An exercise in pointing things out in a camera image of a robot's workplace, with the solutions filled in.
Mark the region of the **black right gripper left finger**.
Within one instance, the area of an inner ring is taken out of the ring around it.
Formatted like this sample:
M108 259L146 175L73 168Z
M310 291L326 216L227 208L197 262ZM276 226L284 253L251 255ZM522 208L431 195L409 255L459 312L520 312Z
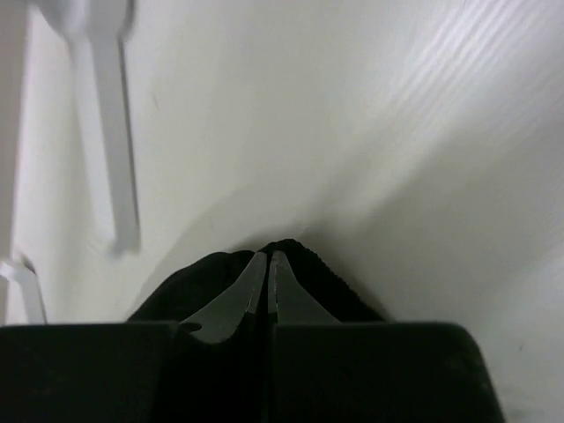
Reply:
M255 421L266 267L263 253L216 253L127 322L2 328L2 421Z

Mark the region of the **black trousers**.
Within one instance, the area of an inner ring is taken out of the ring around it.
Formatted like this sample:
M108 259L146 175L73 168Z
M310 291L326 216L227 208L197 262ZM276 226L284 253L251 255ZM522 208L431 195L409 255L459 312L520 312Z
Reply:
M167 352L125 422L398 422L388 379L349 353L382 321L294 240L213 253L132 313Z

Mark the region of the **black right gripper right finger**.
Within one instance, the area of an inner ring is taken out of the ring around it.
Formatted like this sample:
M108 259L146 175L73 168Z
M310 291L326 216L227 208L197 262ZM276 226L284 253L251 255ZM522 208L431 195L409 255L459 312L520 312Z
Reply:
M275 252L273 422L502 422L479 346L453 323L342 323Z

